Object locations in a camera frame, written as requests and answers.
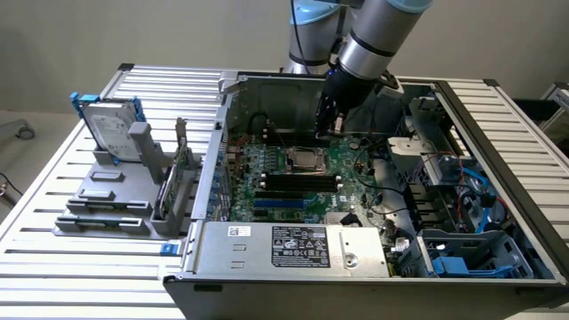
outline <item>white sticker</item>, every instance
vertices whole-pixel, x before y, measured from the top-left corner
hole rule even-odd
[[[228,230],[228,237],[250,237],[251,226],[231,226]]]
[[[99,132],[103,141],[99,141],[107,151],[119,159],[126,161],[139,161],[140,156],[135,141],[128,134],[130,125],[119,117],[94,115],[95,130]]]

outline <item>barcode sticker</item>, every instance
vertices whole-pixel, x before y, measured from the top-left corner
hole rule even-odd
[[[231,226],[228,229],[228,237],[250,237],[251,236],[251,226]]]

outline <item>green circuit board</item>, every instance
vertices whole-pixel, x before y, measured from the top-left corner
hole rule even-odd
[[[268,215],[259,217],[254,215],[255,192],[263,191],[260,186],[262,173],[287,174],[305,173],[296,171],[288,166],[288,148],[266,145],[258,137],[238,137],[235,141],[242,142],[239,155],[232,170],[232,206],[231,220],[244,222],[283,221],[291,223],[323,223],[324,216],[329,212],[347,212],[351,206],[359,212],[365,211],[363,195],[368,200],[373,198],[373,190],[367,188],[356,179],[355,160],[363,149],[353,150],[349,143],[356,141],[353,137],[331,142],[329,147],[304,148],[323,156],[323,172],[315,174],[340,175],[344,187],[340,191],[304,193],[304,208],[266,208]],[[359,165],[367,165],[368,153],[364,152],[359,158]],[[372,175],[359,175],[360,179],[376,185]]]

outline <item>cable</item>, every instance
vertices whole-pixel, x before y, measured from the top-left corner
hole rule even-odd
[[[484,232],[484,227],[487,226],[488,223],[488,217],[491,216],[491,208],[484,208],[484,215],[483,215],[483,220],[479,224],[479,228],[476,230],[475,233],[481,233]]]
[[[255,120],[256,117],[259,117],[260,115],[263,115],[266,117],[266,120],[268,120],[268,114],[266,111],[258,111],[255,112],[251,117],[250,117],[250,123],[247,124],[247,133],[252,135],[252,121]]]
[[[309,71],[309,67],[307,66],[307,59],[304,59],[304,52],[303,52],[303,47],[301,47],[301,38],[299,38],[299,25],[296,23],[295,0],[291,0],[291,12],[294,14],[296,45],[299,46],[299,51],[301,52],[304,70],[307,71],[307,75],[309,75],[311,71]]]
[[[441,187],[460,187],[460,188],[468,188],[471,189],[476,195],[481,195],[481,192],[479,190],[476,190],[475,187],[469,186],[468,184],[463,184],[463,185],[440,185]]]
[[[365,183],[361,179],[360,179],[360,175],[357,174],[357,171],[356,171],[356,163],[357,163],[357,161],[360,160],[360,157],[363,156],[363,154],[364,154],[364,152],[371,148],[371,147],[373,147],[373,146],[376,146],[376,145],[379,145],[380,143],[377,142],[377,143],[375,143],[375,144],[372,144],[372,145],[369,145],[368,147],[365,147],[361,151],[360,151],[360,153],[357,154],[357,157],[356,157],[356,159],[355,159],[355,176],[356,176],[356,179],[357,179],[357,181],[365,186],[365,187],[368,187],[368,188],[372,188],[372,189],[376,189],[376,190],[391,190],[391,191],[393,191],[393,192],[396,192],[396,193],[399,193],[401,196],[405,196],[404,194],[403,194],[403,192],[400,191],[400,190],[397,190],[397,189],[395,189],[395,188],[389,188],[389,187],[376,187],[375,185],[371,185],[369,183]]]
[[[16,192],[20,194],[20,196],[24,196],[24,194],[22,193],[22,191],[16,188],[15,184],[11,182],[11,180],[8,179],[7,175],[3,174],[0,172],[0,175],[4,177],[4,180],[8,182],[8,184],[12,186],[14,190],[16,190]]]
[[[397,232],[397,231],[401,232],[409,238],[409,241],[413,241],[415,237],[409,231],[407,231],[405,229],[401,229],[401,228],[396,228],[395,232]]]
[[[501,220],[501,222],[500,222],[500,224],[503,225],[505,222],[507,222],[507,220],[508,220],[508,204],[507,204],[507,202],[504,201],[504,199],[503,198],[500,198],[500,197],[496,197],[496,200],[500,202],[500,204],[503,205],[503,207],[504,207],[504,219]]]
[[[397,209],[397,210],[393,210],[389,212],[377,212],[376,210],[372,209],[372,207],[369,207],[368,209],[371,209],[376,215],[391,215],[391,214],[397,213],[400,211],[408,210],[408,208],[401,208],[401,209]]]

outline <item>aluminum slatted platform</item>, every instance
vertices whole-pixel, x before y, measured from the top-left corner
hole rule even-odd
[[[102,95],[140,97],[154,138],[166,151],[175,151],[175,120],[186,117],[190,145],[204,155],[219,107],[219,76],[212,70],[135,66],[115,75]],[[569,241],[567,166],[500,89],[481,81],[447,80]],[[51,233],[95,162],[94,146],[80,123],[0,226],[0,319],[183,319],[156,280],[180,263],[179,257],[159,256],[162,241]],[[567,319],[565,306],[556,313],[525,313],[512,319]]]

